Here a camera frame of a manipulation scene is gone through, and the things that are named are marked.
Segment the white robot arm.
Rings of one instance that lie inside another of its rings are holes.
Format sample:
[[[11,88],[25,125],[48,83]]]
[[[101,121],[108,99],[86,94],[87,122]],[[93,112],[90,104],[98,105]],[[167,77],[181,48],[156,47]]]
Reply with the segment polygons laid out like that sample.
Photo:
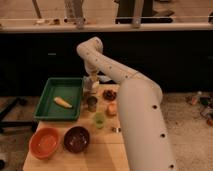
[[[160,108],[160,86],[103,55],[98,37],[79,44],[77,53],[89,75],[101,71],[119,85],[117,109],[130,171],[178,171]]]

